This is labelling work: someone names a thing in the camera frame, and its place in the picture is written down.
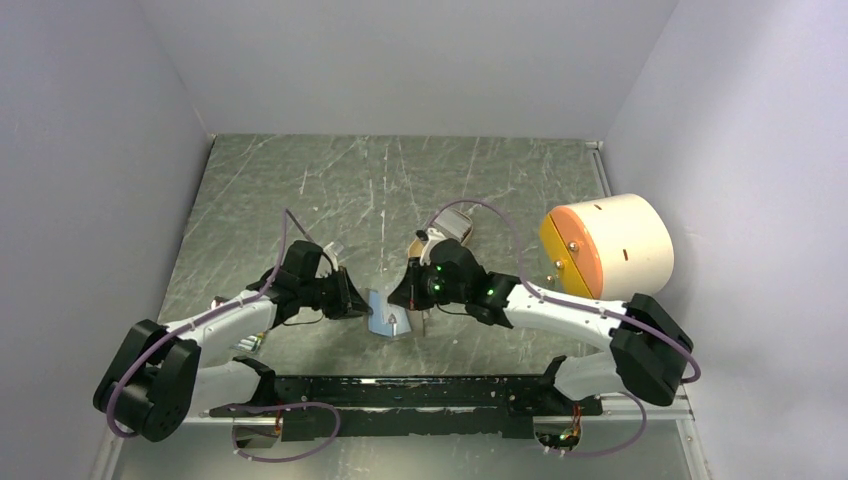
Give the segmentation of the grey card holder wallet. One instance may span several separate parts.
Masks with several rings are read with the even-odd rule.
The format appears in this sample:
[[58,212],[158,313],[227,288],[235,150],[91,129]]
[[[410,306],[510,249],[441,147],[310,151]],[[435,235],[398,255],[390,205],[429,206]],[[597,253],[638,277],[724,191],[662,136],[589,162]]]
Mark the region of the grey card holder wallet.
[[374,335],[396,340],[406,337],[424,337],[426,311],[410,311],[388,302],[380,291],[366,289],[364,298],[371,313],[366,316],[368,331]]

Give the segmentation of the stack of credit cards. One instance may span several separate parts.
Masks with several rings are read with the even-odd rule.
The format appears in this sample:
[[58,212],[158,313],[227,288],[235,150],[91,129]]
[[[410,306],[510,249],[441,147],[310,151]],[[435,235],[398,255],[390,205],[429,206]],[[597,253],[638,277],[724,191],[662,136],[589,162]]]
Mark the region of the stack of credit cards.
[[463,246],[468,244],[474,228],[471,218],[455,208],[441,211],[432,225],[446,237],[456,239]]

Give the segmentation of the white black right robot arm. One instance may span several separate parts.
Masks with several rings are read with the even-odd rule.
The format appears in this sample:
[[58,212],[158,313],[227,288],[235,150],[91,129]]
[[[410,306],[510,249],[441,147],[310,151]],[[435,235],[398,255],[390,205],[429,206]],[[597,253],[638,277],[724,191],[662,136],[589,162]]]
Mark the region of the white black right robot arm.
[[593,355],[552,361],[553,378],[541,385],[539,398],[553,414],[616,392],[669,406],[689,380],[694,344],[653,297],[636,293],[627,301],[605,301],[547,290],[485,270],[453,239],[431,242],[410,257],[388,301],[410,311],[460,304],[485,325],[541,330],[596,348]]

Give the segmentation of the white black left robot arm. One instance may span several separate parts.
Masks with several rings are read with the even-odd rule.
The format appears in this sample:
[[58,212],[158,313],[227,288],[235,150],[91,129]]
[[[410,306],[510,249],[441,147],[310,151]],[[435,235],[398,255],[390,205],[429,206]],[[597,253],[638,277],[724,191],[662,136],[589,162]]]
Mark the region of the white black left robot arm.
[[329,320],[373,311],[331,253],[297,240],[234,298],[181,321],[134,324],[97,385],[93,406],[116,435],[151,442],[170,436],[188,416],[222,407],[264,415],[279,402],[274,370],[244,356],[212,362],[304,309]]

